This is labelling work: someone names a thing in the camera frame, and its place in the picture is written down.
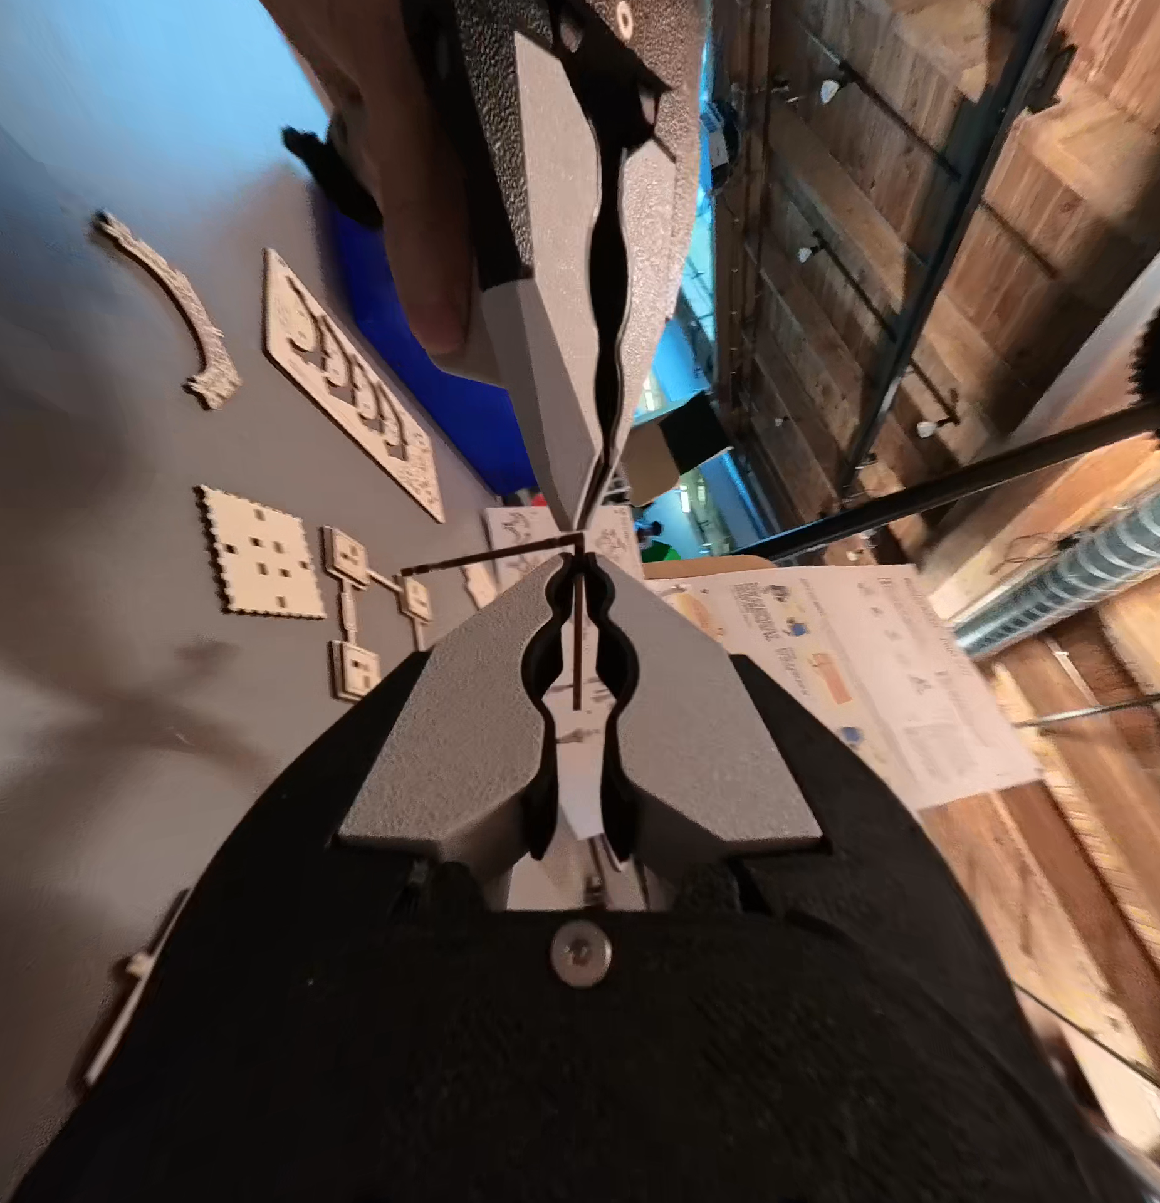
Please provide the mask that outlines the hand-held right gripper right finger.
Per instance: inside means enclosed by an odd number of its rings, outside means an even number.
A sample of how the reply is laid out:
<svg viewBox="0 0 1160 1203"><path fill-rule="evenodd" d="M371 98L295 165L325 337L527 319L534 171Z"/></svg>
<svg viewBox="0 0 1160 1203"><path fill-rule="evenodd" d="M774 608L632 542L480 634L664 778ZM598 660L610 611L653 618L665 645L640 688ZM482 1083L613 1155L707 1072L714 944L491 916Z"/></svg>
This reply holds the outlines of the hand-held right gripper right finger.
<svg viewBox="0 0 1160 1203"><path fill-rule="evenodd" d="M690 872L823 851L823 829L734 659L647 586L588 553L593 669L607 692L595 908L660 908Z"/></svg>

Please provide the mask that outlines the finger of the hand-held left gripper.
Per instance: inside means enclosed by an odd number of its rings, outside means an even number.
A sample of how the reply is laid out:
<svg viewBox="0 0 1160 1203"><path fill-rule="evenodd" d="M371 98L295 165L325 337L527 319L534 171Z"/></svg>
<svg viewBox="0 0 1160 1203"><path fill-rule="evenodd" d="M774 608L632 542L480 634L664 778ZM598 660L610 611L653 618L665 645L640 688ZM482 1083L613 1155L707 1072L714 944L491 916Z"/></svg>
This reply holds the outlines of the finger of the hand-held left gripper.
<svg viewBox="0 0 1160 1203"><path fill-rule="evenodd" d="M598 124L600 203L589 242L600 435L586 514L600 504L678 299L698 178L698 89L639 89Z"/></svg>
<svg viewBox="0 0 1160 1203"><path fill-rule="evenodd" d="M586 522L600 444L589 242L600 155L563 64L517 32L479 35L479 279L498 377L559 528Z"/></svg>

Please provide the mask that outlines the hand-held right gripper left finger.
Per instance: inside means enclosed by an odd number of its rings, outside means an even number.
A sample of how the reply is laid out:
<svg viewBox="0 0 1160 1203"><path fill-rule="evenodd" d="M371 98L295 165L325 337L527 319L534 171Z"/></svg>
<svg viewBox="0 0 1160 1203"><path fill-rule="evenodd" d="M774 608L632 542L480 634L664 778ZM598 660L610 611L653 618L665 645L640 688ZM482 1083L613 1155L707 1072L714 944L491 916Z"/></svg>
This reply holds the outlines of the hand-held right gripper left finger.
<svg viewBox="0 0 1160 1203"><path fill-rule="evenodd" d="M556 721L574 557L555 554L429 651L339 823L343 851L461 865L506 910L556 836Z"/></svg>

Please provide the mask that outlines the grey desk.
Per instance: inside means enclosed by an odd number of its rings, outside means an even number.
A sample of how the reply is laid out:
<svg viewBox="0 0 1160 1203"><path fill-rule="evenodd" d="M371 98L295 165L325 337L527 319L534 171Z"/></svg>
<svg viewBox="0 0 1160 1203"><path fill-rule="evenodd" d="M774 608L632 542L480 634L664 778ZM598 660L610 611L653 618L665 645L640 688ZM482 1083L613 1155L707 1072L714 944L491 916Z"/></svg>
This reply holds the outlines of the grey desk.
<svg viewBox="0 0 1160 1203"><path fill-rule="evenodd" d="M443 525L262 347L262 252L348 328L330 213L280 144L294 95L182 112L0 112L0 1200L64 1120L150 939L241 814L342 713L330 620L229 615L196 486L361 539L381 572L472 550L493 502L424 413ZM190 279L241 379L219 410L106 210Z"/></svg>

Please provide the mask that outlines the person's left hand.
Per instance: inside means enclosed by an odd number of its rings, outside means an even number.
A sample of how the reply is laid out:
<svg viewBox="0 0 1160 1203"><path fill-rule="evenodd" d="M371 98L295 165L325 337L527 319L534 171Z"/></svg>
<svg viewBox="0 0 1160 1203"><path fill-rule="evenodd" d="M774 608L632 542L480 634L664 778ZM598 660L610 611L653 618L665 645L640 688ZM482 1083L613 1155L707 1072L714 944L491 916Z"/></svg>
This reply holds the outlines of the person's left hand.
<svg viewBox="0 0 1160 1203"><path fill-rule="evenodd" d="M382 218L407 325L439 362L468 336L472 254L461 166L395 2L263 2L331 101L330 144Z"/></svg>

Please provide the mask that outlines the blue plastic bin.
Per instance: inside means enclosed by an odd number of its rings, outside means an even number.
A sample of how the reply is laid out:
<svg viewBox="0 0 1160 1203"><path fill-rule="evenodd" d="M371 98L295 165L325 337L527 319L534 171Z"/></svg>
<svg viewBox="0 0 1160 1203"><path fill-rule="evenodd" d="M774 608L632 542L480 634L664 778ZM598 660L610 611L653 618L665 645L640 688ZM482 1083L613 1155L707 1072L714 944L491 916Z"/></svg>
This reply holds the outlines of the blue plastic bin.
<svg viewBox="0 0 1160 1203"><path fill-rule="evenodd" d="M379 359L497 496L535 489L508 394L451 376L414 339L395 290L383 234L330 209L350 315Z"/></svg>

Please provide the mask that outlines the large printed instruction sheet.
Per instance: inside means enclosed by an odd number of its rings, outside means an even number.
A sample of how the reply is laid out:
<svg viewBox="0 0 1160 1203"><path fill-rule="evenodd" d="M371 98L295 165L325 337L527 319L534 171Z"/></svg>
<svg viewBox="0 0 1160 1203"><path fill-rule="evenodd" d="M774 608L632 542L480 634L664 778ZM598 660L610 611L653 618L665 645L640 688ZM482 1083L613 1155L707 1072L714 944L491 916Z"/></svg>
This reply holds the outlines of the large printed instruction sheet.
<svg viewBox="0 0 1160 1203"><path fill-rule="evenodd" d="M776 566L647 586L783 685L912 812L1041 776L908 565Z"/></svg>

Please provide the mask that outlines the tan and black panel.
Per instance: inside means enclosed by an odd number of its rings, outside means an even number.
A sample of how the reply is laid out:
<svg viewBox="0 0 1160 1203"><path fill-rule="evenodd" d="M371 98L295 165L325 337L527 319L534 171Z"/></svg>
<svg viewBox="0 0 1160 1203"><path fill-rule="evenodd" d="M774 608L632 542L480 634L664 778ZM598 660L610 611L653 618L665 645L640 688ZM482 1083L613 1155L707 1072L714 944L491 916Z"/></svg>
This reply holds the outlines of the tan and black panel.
<svg viewBox="0 0 1160 1203"><path fill-rule="evenodd" d="M731 445L712 397L697 394L683 405L633 426L620 460L632 507L643 508L678 488L683 474L725 453Z"/></svg>

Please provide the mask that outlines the wooden sheet with arch cutouts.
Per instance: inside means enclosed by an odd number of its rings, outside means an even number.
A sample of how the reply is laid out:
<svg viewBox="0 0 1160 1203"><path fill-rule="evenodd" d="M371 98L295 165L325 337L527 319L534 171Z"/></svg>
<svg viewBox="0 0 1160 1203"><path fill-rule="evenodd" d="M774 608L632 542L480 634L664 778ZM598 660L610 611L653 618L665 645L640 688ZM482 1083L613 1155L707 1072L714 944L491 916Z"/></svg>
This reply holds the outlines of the wooden sheet with arch cutouts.
<svg viewBox="0 0 1160 1203"><path fill-rule="evenodd" d="M437 524L444 508L426 431L273 249L262 252L263 350L331 424Z"/></svg>

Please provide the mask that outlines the black steel ceiling beam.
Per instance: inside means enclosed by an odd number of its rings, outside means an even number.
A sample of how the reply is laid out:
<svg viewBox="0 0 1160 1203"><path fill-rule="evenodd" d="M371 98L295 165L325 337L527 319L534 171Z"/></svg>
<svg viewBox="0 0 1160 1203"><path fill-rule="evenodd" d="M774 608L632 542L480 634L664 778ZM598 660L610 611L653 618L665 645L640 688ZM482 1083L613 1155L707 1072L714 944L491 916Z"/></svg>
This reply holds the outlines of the black steel ceiling beam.
<svg viewBox="0 0 1160 1203"><path fill-rule="evenodd" d="M1046 49L1064 11L1063 2L1028 3L1010 42L999 54L999 73L986 86L981 98L952 129L962 165L952 167L952 189L946 209L932 221L936 239L921 265L917 287L894 319L893 333L882 352L871 398L854 432L846 466L835 495L843 502L871 457L882 427L929 316L957 260L963 235L983 199L986 187L1009 138L1015 119L1026 108L1031 84L1037 82Z"/></svg>

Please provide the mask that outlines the square wooden plate with holes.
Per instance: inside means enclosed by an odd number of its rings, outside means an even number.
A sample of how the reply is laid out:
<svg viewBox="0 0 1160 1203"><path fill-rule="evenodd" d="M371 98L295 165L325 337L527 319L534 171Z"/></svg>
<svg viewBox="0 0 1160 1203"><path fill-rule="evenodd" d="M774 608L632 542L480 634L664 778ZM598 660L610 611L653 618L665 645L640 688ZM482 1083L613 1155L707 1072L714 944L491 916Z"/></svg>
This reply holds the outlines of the square wooden plate with holes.
<svg viewBox="0 0 1160 1203"><path fill-rule="evenodd" d="M196 500L226 613L323 622L324 601L301 520L200 485Z"/></svg>

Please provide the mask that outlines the black boom pole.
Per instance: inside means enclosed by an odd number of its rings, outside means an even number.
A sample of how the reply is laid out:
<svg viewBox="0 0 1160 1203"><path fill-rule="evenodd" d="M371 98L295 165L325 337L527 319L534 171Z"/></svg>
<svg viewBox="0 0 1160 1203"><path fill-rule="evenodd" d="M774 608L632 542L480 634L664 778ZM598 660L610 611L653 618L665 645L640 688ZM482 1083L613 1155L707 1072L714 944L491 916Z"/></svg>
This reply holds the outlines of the black boom pole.
<svg viewBox="0 0 1160 1203"><path fill-rule="evenodd" d="M937 479L868 500L854 508L762 539L736 550L767 562L821 550L846 537L973 497L1026 475L1055 467L1126 439L1151 434L1160 442L1160 398L1063 432L1046 435L1013 450L972 463Z"/></svg>

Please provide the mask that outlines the wooden four-block square frame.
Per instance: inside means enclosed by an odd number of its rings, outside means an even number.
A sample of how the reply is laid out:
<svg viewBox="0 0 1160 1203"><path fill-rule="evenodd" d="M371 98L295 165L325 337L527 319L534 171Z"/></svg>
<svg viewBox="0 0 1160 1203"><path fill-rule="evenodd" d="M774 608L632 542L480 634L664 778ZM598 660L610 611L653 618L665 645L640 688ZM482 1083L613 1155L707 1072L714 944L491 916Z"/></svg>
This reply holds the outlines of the wooden four-block square frame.
<svg viewBox="0 0 1160 1203"><path fill-rule="evenodd" d="M339 638L330 642L332 696L343 703L356 703L382 677L378 655L359 642L359 595L378 589L393 597L396 608L411 626L417 653L428 649L433 607L426 586L419 580L404 575L388 578L371 568L367 550L354 537L332 526L320 528L319 535L321 565L337 583Z"/></svg>

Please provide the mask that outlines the silver metal air duct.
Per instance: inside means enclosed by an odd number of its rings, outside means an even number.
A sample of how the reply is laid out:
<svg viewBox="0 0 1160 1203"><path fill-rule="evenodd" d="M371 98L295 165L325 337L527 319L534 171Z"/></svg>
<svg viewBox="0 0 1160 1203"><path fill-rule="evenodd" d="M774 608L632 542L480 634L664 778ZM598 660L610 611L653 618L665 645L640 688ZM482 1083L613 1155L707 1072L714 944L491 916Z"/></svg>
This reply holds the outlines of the silver metal air duct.
<svg viewBox="0 0 1160 1203"><path fill-rule="evenodd" d="M1108 601L1160 572L1160 488L1078 535L1034 573L955 629L957 645L984 659Z"/></svg>

